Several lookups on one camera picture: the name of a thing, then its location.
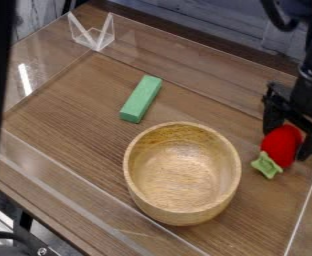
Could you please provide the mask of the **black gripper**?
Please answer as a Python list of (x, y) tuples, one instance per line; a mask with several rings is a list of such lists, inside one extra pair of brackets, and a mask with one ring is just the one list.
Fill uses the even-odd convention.
[(305, 139), (299, 148), (297, 160), (304, 161), (312, 155), (312, 71), (299, 69), (292, 88), (272, 81), (263, 96), (263, 133), (268, 134), (288, 120), (304, 132)]

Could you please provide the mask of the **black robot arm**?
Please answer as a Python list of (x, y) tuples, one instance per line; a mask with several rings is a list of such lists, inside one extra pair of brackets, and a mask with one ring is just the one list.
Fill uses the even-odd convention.
[(269, 81), (263, 96), (263, 134), (268, 135), (284, 121), (305, 133), (293, 157), (304, 161), (312, 155), (312, 0), (260, 0), (272, 25), (281, 32), (305, 27), (304, 59), (297, 66), (293, 87)]

